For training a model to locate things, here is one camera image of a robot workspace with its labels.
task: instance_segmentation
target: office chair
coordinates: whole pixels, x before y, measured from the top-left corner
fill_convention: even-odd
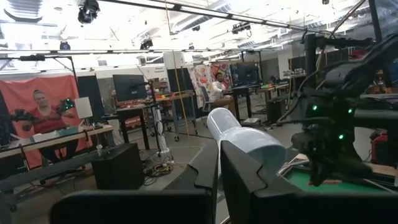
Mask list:
[[[201,108],[201,110],[202,110],[202,112],[208,114],[208,113],[210,113],[210,111],[212,111],[212,109],[214,109],[215,107],[213,106],[213,103],[210,102],[209,94],[207,93],[206,87],[201,86],[200,89],[201,89],[201,91],[202,91],[202,93],[203,93],[203,97],[204,97],[204,99],[205,99],[205,102],[204,102],[203,107]]]

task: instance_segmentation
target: green mat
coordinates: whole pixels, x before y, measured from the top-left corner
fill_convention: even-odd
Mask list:
[[[383,189],[368,187],[365,185],[359,184],[351,184],[342,182],[340,184],[323,184],[319,187],[308,186],[308,180],[310,179],[310,174],[305,172],[300,172],[296,170],[292,170],[286,176],[286,179],[297,186],[298,188],[302,189],[306,192],[368,192],[368,193],[375,193],[375,192],[386,192]]]

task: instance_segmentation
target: man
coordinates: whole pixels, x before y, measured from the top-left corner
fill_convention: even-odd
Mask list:
[[[37,107],[31,111],[30,114],[37,118],[35,121],[23,121],[22,129],[24,131],[30,131],[32,129],[35,134],[50,133],[55,130],[67,128],[62,120],[62,116],[66,118],[74,118],[75,115],[71,111],[65,111],[62,114],[57,113],[57,106],[50,105],[47,96],[40,90],[33,92],[33,99],[37,104]],[[66,143],[67,155],[66,159],[71,159],[76,152],[78,140],[70,141]],[[59,162],[60,159],[55,154],[57,146],[49,146],[39,149],[40,153],[52,163]]]
[[[216,74],[217,81],[211,84],[211,91],[209,100],[213,103],[214,107],[224,107],[228,106],[228,109],[235,116],[235,104],[234,99],[229,97],[225,98],[224,93],[226,93],[225,86],[223,84],[224,76],[221,73]]]

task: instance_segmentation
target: white cylinder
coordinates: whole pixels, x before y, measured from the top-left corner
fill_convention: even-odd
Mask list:
[[[218,149],[221,141],[229,141],[260,162],[270,174],[276,174],[285,162],[286,148],[278,140],[263,131],[242,127],[225,108],[212,110],[207,126],[217,141]]]

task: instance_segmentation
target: white shirt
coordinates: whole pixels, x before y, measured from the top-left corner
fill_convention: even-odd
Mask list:
[[[223,90],[225,90],[224,84],[219,81],[215,81],[211,84],[211,91],[209,100],[210,102],[214,102],[216,100],[224,98]]]

